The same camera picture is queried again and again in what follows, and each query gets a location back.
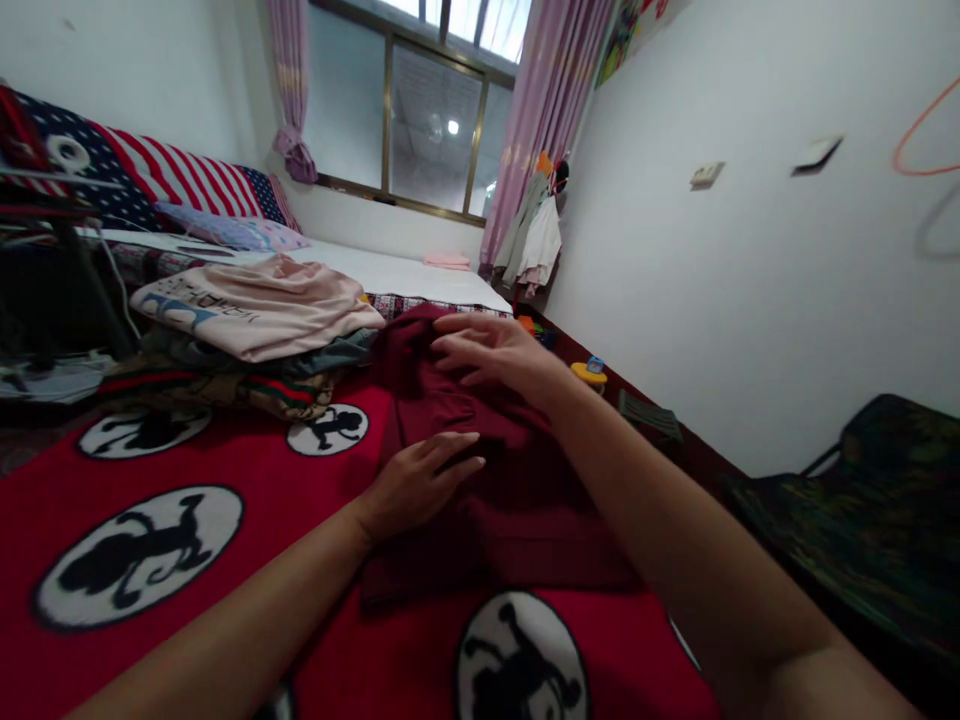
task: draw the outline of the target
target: american flag pillow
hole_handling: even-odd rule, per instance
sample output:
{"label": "american flag pillow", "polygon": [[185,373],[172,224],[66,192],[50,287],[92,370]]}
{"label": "american flag pillow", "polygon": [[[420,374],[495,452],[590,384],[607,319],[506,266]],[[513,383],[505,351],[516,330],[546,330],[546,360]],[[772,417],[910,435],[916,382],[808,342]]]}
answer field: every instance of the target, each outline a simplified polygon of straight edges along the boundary
{"label": "american flag pillow", "polygon": [[[276,176],[194,155],[153,138],[99,125],[29,95],[16,95],[44,143],[50,135],[66,135],[83,145],[91,162],[80,173],[82,177],[121,186],[70,186],[78,198],[100,210],[104,227],[162,231],[154,204],[165,202],[213,215],[266,218],[300,232]],[[63,195],[67,187],[26,178],[2,179],[51,195]]]}

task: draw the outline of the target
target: pink t-shirt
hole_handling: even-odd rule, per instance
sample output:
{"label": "pink t-shirt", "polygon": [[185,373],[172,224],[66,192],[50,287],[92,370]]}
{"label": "pink t-shirt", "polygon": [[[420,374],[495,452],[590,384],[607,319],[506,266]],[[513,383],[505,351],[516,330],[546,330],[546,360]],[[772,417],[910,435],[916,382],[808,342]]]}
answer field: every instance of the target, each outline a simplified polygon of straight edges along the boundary
{"label": "pink t-shirt", "polygon": [[322,263],[277,254],[246,267],[192,268],[140,288],[130,306],[245,362],[329,345],[383,317],[356,280]]}

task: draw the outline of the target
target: folded clothes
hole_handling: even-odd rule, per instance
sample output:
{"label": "folded clothes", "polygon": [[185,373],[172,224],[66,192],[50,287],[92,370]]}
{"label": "folded clothes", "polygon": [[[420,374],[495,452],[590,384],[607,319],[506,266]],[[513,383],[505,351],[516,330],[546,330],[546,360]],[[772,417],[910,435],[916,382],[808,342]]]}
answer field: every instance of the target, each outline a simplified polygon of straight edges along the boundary
{"label": "folded clothes", "polygon": [[286,420],[321,417],[344,371],[292,379],[275,373],[218,372],[188,367],[159,353],[137,355],[116,365],[97,397],[111,410],[146,405],[170,410],[185,405],[256,408]]}
{"label": "folded clothes", "polygon": [[430,265],[432,267],[442,267],[447,270],[470,270],[470,258],[466,255],[447,255],[444,253],[436,253],[434,255],[427,255],[423,259],[424,265]]}
{"label": "folded clothes", "polygon": [[140,288],[130,306],[248,363],[329,345],[383,317],[360,283],[283,254],[255,265],[191,268]]}
{"label": "folded clothes", "polygon": [[373,347],[373,380],[391,390],[381,462],[438,432],[479,432],[465,457],[486,458],[426,526],[381,547],[360,579],[365,607],[493,582],[619,590],[638,579],[600,519],[546,419],[505,387],[473,394],[435,367],[424,304]]}
{"label": "folded clothes", "polygon": [[241,362],[192,335],[165,325],[151,328],[150,332],[143,336],[141,348],[145,353],[161,353],[193,368],[216,369],[220,372],[266,372],[297,379],[340,368],[366,365],[370,361],[370,346],[377,339],[378,333],[379,330],[361,328],[346,337],[334,338],[329,345],[317,350],[263,363]]}

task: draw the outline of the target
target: white bed sheet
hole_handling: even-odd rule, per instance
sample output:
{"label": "white bed sheet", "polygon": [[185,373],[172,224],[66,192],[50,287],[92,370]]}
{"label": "white bed sheet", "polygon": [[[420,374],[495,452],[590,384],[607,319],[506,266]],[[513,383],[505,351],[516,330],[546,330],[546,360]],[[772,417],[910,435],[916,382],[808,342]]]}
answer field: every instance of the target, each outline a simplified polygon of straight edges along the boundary
{"label": "white bed sheet", "polygon": [[[85,229],[79,229],[78,232],[95,236],[92,231]],[[229,250],[232,253],[230,257],[210,256],[197,251],[221,248],[160,233],[104,230],[103,236],[108,240],[179,252],[227,265],[250,265],[266,257],[264,253]],[[492,310],[511,312],[510,304],[475,273],[429,267],[417,260],[381,255],[312,238],[309,240],[310,247],[291,250],[287,254],[300,262],[322,262],[357,280],[366,292],[422,297],[455,305],[483,305]]]}

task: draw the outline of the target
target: left hand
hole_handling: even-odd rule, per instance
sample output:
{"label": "left hand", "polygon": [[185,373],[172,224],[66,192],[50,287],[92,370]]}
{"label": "left hand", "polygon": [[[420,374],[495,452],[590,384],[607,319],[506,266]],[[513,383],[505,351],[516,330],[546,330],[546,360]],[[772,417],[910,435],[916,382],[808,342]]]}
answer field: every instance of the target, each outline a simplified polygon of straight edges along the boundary
{"label": "left hand", "polygon": [[377,479],[351,503],[371,544],[422,525],[436,515],[460,483],[484,466],[464,460],[437,475],[450,458],[480,439],[478,433],[440,433],[394,455]]}

